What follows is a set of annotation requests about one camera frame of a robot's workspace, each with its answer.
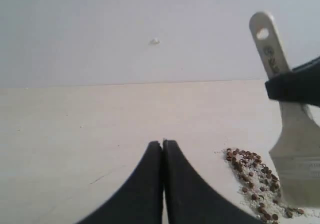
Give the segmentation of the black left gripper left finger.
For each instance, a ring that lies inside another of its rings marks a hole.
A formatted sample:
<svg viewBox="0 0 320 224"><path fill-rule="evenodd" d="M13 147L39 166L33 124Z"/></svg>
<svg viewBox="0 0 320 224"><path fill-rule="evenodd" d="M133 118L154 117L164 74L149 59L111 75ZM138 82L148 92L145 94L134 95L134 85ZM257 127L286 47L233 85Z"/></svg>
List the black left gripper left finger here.
<svg viewBox="0 0 320 224"><path fill-rule="evenodd" d="M80 224L161 224L163 220L162 148L148 144L124 184Z"/></svg>

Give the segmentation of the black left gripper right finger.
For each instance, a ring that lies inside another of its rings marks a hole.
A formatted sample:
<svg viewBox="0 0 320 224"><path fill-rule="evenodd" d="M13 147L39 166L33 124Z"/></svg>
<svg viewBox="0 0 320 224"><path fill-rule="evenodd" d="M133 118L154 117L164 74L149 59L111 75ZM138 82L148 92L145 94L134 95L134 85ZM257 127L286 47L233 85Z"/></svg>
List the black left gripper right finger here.
<svg viewBox="0 0 320 224"><path fill-rule="evenodd" d="M164 140L162 146L164 193L170 224L261 223L208 185L175 140Z"/></svg>

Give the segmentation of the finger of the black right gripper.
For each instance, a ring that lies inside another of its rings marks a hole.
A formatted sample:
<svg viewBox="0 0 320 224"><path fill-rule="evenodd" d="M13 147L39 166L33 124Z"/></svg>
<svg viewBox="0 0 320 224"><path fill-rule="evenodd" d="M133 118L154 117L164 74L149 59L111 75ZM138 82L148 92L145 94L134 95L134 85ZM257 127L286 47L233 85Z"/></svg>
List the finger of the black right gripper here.
<svg viewBox="0 0 320 224"><path fill-rule="evenodd" d="M320 58L317 57L284 74L265 82L270 100L319 105Z"/></svg>

